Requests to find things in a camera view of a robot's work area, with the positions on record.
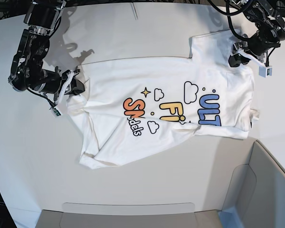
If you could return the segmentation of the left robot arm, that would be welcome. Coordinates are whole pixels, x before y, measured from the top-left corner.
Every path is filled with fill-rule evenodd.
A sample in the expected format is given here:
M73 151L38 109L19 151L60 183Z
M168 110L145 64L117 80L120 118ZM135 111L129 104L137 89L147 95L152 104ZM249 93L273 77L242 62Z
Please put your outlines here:
M227 16L229 29L238 39L233 44L229 65L238 67L254 60L269 67L270 55L285 40L285 0L227 0L225 11L211 0L208 3ZM239 34L233 27L231 18L241 13L257 28L250 37Z

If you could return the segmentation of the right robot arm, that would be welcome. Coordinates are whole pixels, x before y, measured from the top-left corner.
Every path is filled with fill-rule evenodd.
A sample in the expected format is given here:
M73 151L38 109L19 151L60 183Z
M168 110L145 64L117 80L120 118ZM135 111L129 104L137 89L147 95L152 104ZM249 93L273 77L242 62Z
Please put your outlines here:
M13 57L8 82L14 90L23 92L34 90L54 95L79 95L85 91L82 82L74 77L69 79L71 71L60 73L43 68L43 59L50 47L50 38L57 31L65 0L34 0L25 15L18 50Z

